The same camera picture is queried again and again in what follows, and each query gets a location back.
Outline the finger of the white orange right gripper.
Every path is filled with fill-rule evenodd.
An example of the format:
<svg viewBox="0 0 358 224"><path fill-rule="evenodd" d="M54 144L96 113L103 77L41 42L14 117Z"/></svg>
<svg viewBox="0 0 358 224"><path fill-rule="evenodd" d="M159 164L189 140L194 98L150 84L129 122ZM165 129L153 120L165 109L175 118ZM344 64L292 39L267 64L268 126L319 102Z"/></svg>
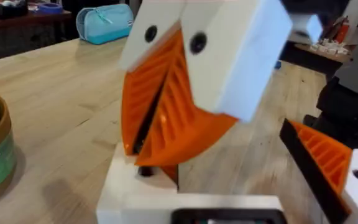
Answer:
<svg viewBox="0 0 358 224"><path fill-rule="evenodd" d="M122 140L127 155L142 148L170 65L181 51L184 1L143 1L122 51Z"/></svg>
<svg viewBox="0 0 358 224"><path fill-rule="evenodd" d="M259 105L291 32L281 1L184 1L169 67L138 166L174 166L217 142Z"/></svg>

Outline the white block left gripper left finger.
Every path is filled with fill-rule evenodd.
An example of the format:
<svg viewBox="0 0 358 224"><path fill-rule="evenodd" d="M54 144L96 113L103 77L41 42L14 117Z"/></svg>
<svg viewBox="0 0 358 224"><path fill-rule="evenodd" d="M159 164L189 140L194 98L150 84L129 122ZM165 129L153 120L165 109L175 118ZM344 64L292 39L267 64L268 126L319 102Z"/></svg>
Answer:
<svg viewBox="0 0 358 224"><path fill-rule="evenodd" d="M175 194L177 185L160 168L150 177L138 174L135 157L125 154L122 143L116 145L96 206L98 224L123 223L121 208L128 195Z"/></svg>

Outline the white orange left gripper right finger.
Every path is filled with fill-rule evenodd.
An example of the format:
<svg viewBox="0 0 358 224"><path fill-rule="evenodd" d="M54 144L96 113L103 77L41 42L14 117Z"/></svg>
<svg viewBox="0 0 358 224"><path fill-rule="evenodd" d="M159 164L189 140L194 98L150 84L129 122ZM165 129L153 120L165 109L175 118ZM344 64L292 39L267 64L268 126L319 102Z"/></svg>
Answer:
<svg viewBox="0 0 358 224"><path fill-rule="evenodd" d="M358 148L285 119L280 139L313 193L313 223L358 223Z"/></svg>

